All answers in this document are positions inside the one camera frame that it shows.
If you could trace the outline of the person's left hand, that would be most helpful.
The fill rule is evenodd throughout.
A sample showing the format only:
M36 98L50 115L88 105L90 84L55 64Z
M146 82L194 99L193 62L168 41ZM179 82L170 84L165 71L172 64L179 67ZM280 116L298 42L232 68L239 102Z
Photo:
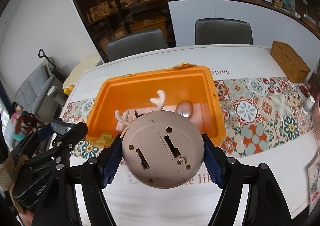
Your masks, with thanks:
M25 155L22 155L17 165L14 163L14 159L11 154L8 154L7 158L1 163L1 190L5 194L5 201L9 203L9 208L13 208L17 212L17 216L20 221L18 225L31 225L32 215L27 210L18 204L18 201L13 196L13 190L16 184L17 176L20 172L20 169L24 162L29 158Z

